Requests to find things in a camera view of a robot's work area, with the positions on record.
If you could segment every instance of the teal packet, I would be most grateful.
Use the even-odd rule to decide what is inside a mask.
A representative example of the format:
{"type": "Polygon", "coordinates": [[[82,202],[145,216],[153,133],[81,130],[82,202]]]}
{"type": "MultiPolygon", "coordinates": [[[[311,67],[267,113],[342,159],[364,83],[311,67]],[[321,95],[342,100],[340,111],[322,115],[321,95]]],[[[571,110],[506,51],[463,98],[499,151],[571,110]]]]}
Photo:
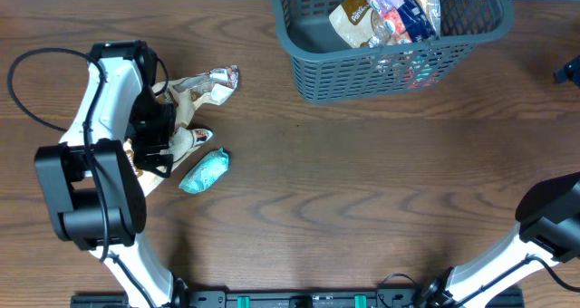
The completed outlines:
{"type": "Polygon", "coordinates": [[[181,180],[179,189],[189,194],[200,193],[218,180],[227,171],[229,156],[224,149],[214,150],[201,161],[181,180]]]}

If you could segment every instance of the black cable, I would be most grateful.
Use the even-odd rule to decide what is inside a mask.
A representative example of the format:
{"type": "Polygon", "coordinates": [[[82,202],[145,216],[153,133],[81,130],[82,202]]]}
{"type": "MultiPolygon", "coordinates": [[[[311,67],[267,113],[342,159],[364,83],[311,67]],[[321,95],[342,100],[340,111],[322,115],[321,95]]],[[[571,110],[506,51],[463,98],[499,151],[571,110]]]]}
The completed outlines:
{"type": "Polygon", "coordinates": [[[161,91],[155,93],[155,96],[160,96],[167,90],[167,86],[169,85],[169,72],[167,71],[165,63],[160,58],[157,58],[157,61],[159,61],[159,63],[161,64],[161,68],[163,68],[163,72],[165,73],[165,84],[163,85],[161,91]]]}
{"type": "Polygon", "coordinates": [[[22,112],[26,113],[26,115],[28,115],[30,118],[32,118],[36,122],[39,122],[39,123],[43,124],[45,127],[52,128],[54,130],[66,132],[65,128],[53,125],[50,122],[42,120],[42,119],[38,118],[36,115],[34,115],[34,113],[32,113],[28,109],[26,109],[26,107],[16,97],[15,90],[14,90],[14,87],[12,85],[12,79],[15,76],[15,70],[16,70],[16,67],[18,66],[18,64],[20,64],[24,59],[26,59],[30,56],[36,55],[36,54],[40,54],[40,53],[76,53],[76,51],[67,50],[67,49],[60,49],[60,48],[43,48],[43,49],[32,50],[32,51],[29,51],[27,53],[21,54],[18,58],[16,58],[16,60],[14,60],[14,62],[10,66],[10,70],[8,70],[8,77],[6,79],[6,83],[8,86],[8,94],[10,94],[12,101],[14,101],[14,103],[18,106],[18,108],[20,108],[20,110],[22,112]]]}
{"type": "MultiPolygon", "coordinates": [[[[415,282],[415,280],[413,280],[413,279],[412,279],[410,276],[408,276],[408,275],[406,275],[406,274],[403,274],[403,273],[393,273],[393,274],[390,274],[389,276],[385,277],[385,278],[384,278],[384,280],[382,280],[382,282],[380,282],[380,283],[379,283],[379,287],[381,287],[381,285],[384,285],[385,283],[389,282],[390,280],[392,280],[392,279],[393,279],[393,278],[395,278],[395,277],[404,277],[404,278],[406,278],[407,280],[409,280],[409,281],[413,282],[413,285],[415,285],[415,287],[417,288],[417,290],[420,290],[420,288],[421,288],[421,287],[420,287],[420,286],[417,284],[417,282],[415,282]]],[[[387,304],[387,303],[384,301],[384,299],[382,298],[382,296],[381,296],[381,295],[378,295],[378,297],[379,297],[379,300],[381,301],[382,305],[384,305],[386,308],[392,308],[391,306],[389,306],[389,305],[388,305],[388,304],[387,304]]],[[[414,300],[411,300],[411,302],[410,302],[410,303],[404,304],[404,305],[402,305],[401,307],[402,307],[402,308],[412,307],[412,306],[413,306],[413,303],[414,303],[414,300]]]]}
{"type": "Polygon", "coordinates": [[[129,268],[127,268],[127,266],[120,260],[119,256],[118,255],[109,255],[108,257],[110,259],[112,259],[113,263],[115,263],[116,265],[118,265],[121,268],[123,273],[125,273],[125,276],[127,276],[127,278],[129,279],[129,282],[131,284],[133,284],[133,286],[135,288],[137,288],[137,290],[143,296],[143,298],[145,298],[145,301],[147,301],[147,304],[149,305],[149,307],[155,308],[155,304],[153,303],[151,298],[149,298],[145,289],[143,289],[143,287],[139,284],[139,282],[137,282],[137,280],[135,280],[135,277],[133,276],[133,274],[131,274],[131,271],[129,271],[129,268]]]}
{"type": "Polygon", "coordinates": [[[544,266],[544,268],[547,270],[547,272],[550,274],[550,276],[552,276],[552,278],[554,279],[554,281],[556,281],[556,283],[558,285],[562,286],[563,288],[565,288],[568,291],[571,291],[571,292],[580,294],[580,287],[572,286],[572,285],[567,284],[566,282],[564,282],[556,274],[556,272],[554,272],[554,270],[552,269],[552,267],[550,267],[550,265],[548,265],[545,261],[542,260],[542,258],[536,257],[536,256],[531,256],[531,257],[529,257],[529,259],[530,260],[535,260],[535,261],[539,262],[542,266],[544,266]]]}
{"type": "Polygon", "coordinates": [[[10,94],[10,97],[12,98],[14,103],[16,103],[18,108],[20,108],[20,110],[22,110],[22,112],[26,113],[30,118],[36,120],[37,122],[40,122],[44,126],[52,128],[54,130],[66,132],[66,129],[64,129],[62,127],[55,126],[52,123],[49,123],[45,120],[42,120],[42,119],[38,118],[36,115],[34,115],[32,112],[30,112],[28,109],[26,109],[26,107],[16,97],[15,90],[14,90],[13,85],[12,85],[12,79],[14,78],[15,70],[16,70],[16,67],[18,66],[18,64],[21,63],[24,59],[31,57],[33,55],[40,54],[40,53],[67,53],[67,54],[75,55],[75,56],[83,58],[84,60],[86,60],[89,63],[94,64],[95,67],[97,68],[97,70],[99,70],[99,86],[97,86],[97,91],[95,92],[94,97],[92,98],[91,105],[89,106],[89,109],[87,110],[87,116],[84,120],[84,123],[82,124],[82,133],[83,133],[83,141],[84,141],[84,154],[86,156],[89,170],[92,173],[92,179],[94,180],[94,185],[95,185],[95,188],[97,190],[97,197],[99,198],[99,204],[101,205],[101,211],[102,211],[102,224],[103,224],[102,236],[103,236],[103,239],[102,239],[102,255],[101,255],[101,258],[99,259],[99,261],[102,263],[107,258],[107,253],[109,252],[109,212],[107,210],[107,204],[105,202],[105,197],[102,193],[101,181],[99,180],[99,175],[97,174],[97,169],[96,169],[96,165],[95,165],[96,160],[94,158],[94,155],[91,152],[90,133],[91,133],[92,113],[94,112],[94,109],[95,109],[97,102],[99,100],[99,96],[101,95],[102,87],[104,86],[104,83],[105,83],[105,71],[102,69],[102,67],[99,65],[99,63],[95,59],[93,59],[91,56],[89,56],[85,53],[80,53],[78,51],[63,49],[63,48],[43,48],[43,49],[32,50],[32,51],[29,51],[27,53],[21,54],[18,58],[16,58],[16,60],[14,60],[14,62],[10,66],[10,70],[8,71],[8,78],[7,78],[8,93],[10,94]]]}

